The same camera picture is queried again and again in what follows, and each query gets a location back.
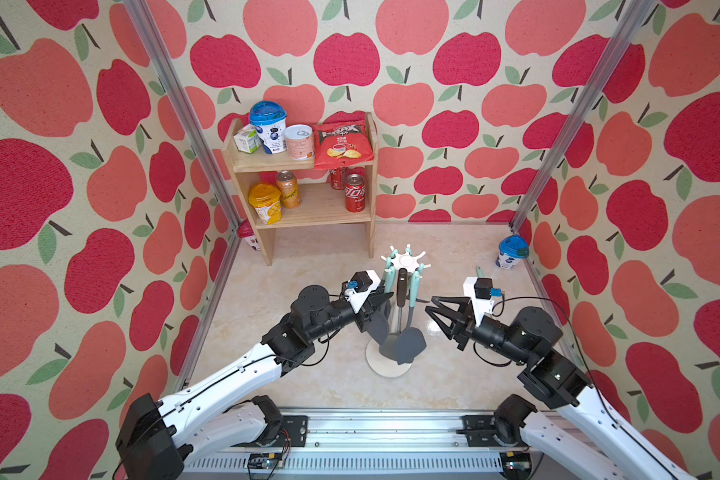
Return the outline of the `white utensil rack stand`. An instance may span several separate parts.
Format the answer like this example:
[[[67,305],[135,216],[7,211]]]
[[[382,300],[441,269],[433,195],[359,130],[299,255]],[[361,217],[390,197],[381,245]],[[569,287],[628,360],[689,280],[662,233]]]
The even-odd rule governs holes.
[[[411,245],[398,250],[390,247],[385,261],[382,287],[392,296],[382,305],[381,317],[368,327],[371,336],[366,347],[369,367],[384,378],[399,378],[426,349],[423,332],[413,325],[416,306],[425,304],[418,293],[422,273],[429,265],[422,262],[424,251],[415,254]]]

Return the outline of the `grey spatula mint handle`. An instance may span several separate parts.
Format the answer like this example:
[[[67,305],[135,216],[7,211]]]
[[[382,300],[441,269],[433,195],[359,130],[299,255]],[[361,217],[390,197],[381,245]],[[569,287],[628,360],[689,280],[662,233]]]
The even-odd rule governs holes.
[[[422,331],[412,326],[420,280],[421,273],[419,270],[415,270],[411,278],[409,294],[410,305],[406,327],[400,333],[395,345],[396,362],[398,365],[411,364],[426,348],[426,340]]]

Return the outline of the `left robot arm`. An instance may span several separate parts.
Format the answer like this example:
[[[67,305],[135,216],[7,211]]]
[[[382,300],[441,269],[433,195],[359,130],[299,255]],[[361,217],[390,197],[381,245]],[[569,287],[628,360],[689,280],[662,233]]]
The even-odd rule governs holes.
[[[255,390],[304,364],[319,338],[381,319],[391,297],[378,286],[330,299],[324,287],[307,286],[290,312],[236,361],[160,400],[138,397],[115,441],[126,478],[176,479],[186,466],[226,448],[273,442],[282,414]]]

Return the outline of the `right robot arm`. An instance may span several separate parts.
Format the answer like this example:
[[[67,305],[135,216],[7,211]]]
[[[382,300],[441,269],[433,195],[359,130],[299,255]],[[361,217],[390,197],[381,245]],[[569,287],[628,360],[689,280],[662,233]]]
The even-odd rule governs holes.
[[[522,308],[510,324],[479,310],[470,297],[433,297],[426,313],[445,336],[464,349],[489,349],[521,366],[518,376],[538,401],[573,424],[583,443],[554,424],[532,403],[511,395],[494,411],[497,442],[532,447],[580,479],[687,479],[689,473],[632,427],[589,376],[559,353],[562,332],[542,308]]]

